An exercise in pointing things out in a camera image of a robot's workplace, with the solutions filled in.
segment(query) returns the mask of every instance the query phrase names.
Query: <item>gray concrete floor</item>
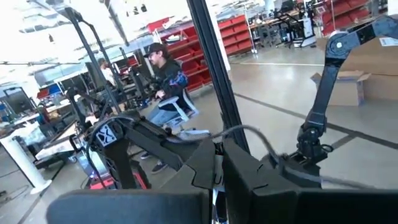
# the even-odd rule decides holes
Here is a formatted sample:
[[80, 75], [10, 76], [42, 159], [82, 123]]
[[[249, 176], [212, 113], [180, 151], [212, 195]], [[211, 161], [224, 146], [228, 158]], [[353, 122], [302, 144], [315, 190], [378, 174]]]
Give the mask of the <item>gray concrete floor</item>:
[[[282, 48], [231, 59], [231, 79], [241, 119], [244, 124], [258, 127], [277, 152], [295, 151], [297, 131], [315, 97], [316, 88], [310, 77], [322, 70], [323, 58], [318, 49]], [[185, 127], [209, 129], [213, 133], [221, 131], [220, 108], [212, 88], [207, 87], [194, 95], [201, 114]], [[396, 101], [367, 101], [360, 108], [329, 107], [328, 121], [343, 129], [329, 129], [322, 143], [333, 144], [352, 130], [357, 133], [320, 163], [322, 174], [380, 188], [398, 188], [398, 179], [394, 178], [398, 171], [397, 111]], [[266, 149], [255, 135], [246, 133], [246, 136], [251, 154], [260, 159]], [[145, 170], [150, 170], [155, 163], [155, 159], [141, 162]], [[61, 194], [80, 189], [86, 179], [78, 164], [60, 167], [61, 164], [56, 164], [42, 171], [46, 178], [53, 178], [44, 193], [22, 193], [15, 200], [0, 205], [0, 223], [45, 223], [49, 203]], [[0, 176], [16, 169], [7, 154], [0, 154]], [[156, 187], [173, 173], [168, 169], [149, 178]], [[0, 179], [0, 189], [9, 192], [19, 189], [11, 197], [22, 192], [24, 187], [29, 188], [29, 183], [20, 172]]]

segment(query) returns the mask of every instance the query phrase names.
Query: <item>black cap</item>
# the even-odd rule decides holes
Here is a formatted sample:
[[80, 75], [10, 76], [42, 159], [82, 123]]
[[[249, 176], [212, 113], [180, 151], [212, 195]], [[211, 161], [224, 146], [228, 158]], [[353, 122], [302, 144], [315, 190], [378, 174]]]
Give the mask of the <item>black cap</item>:
[[149, 57], [150, 54], [154, 53], [154, 52], [163, 52], [163, 57], [167, 58], [169, 56], [169, 53], [167, 51], [166, 46], [164, 46], [161, 43], [153, 43], [150, 46], [148, 46], [147, 50], [146, 50], [146, 54], [144, 55], [144, 57]]

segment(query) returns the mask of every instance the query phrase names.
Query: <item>person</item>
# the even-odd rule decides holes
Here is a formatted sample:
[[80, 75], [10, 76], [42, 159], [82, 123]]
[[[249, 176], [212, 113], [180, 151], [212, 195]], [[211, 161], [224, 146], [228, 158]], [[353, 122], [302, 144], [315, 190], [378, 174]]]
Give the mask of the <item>person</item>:
[[[144, 57], [148, 58], [153, 66], [158, 68], [155, 75], [160, 80], [160, 88], [156, 93], [156, 98], [161, 101], [178, 96], [178, 106], [183, 109], [189, 109], [187, 103], [183, 99], [184, 88], [188, 84], [187, 76], [182, 72], [180, 64], [172, 59], [167, 51], [167, 48], [160, 43], [153, 43], [147, 49], [147, 54]], [[169, 104], [162, 107], [156, 106], [147, 116], [147, 120], [162, 127], [166, 122], [178, 116], [177, 109]], [[141, 159], [147, 159], [151, 155], [146, 152], [141, 156]], [[161, 160], [158, 161], [153, 168], [152, 173], [156, 174], [167, 167]]]
[[111, 69], [108, 67], [108, 63], [106, 62], [105, 58], [100, 58], [98, 59], [98, 65], [101, 69], [102, 74], [104, 74], [104, 77], [106, 81], [108, 81], [108, 84], [111, 84], [113, 88], [115, 88], [116, 85], [116, 80], [113, 77]]

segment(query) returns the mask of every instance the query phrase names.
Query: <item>white pillar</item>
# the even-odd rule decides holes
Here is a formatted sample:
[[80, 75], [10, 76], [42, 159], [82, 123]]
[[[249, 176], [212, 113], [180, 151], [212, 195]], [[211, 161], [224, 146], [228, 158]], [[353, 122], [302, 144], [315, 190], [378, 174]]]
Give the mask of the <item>white pillar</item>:
[[51, 180], [44, 180], [42, 174], [36, 169], [35, 165], [33, 165], [33, 163], [27, 157], [23, 148], [21, 148], [19, 143], [13, 138], [13, 135], [7, 136], [0, 139], [0, 142], [25, 177], [28, 179], [28, 181], [33, 185], [33, 189], [30, 191], [30, 193], [37, 194], [49, 187]]
[[398, 14], [398, 1], [390, 0], [388, 1], [388, 15]]
[[229, 64], [228, 56], [226, 54], [224, 43], [223, 43], [223, 38], [221, 37], [220, 28], [218, 27], [217, 18], [216, 18], [216, 12], [211, 7], [211, 2], [209, 0], [206, 0], [206, 3], [207, 3], [206, 4], [207, 8], [209, 10], [211, 22], [213, 24], [214, 31], [216, 33], [217, 42], [218, 42], [218, 45], [220, 47], [221, 54], [223, 56], [224, 65], [225, 65], [226, 71], [228, 72], [228, 71], [231, 70], [231, 65]]

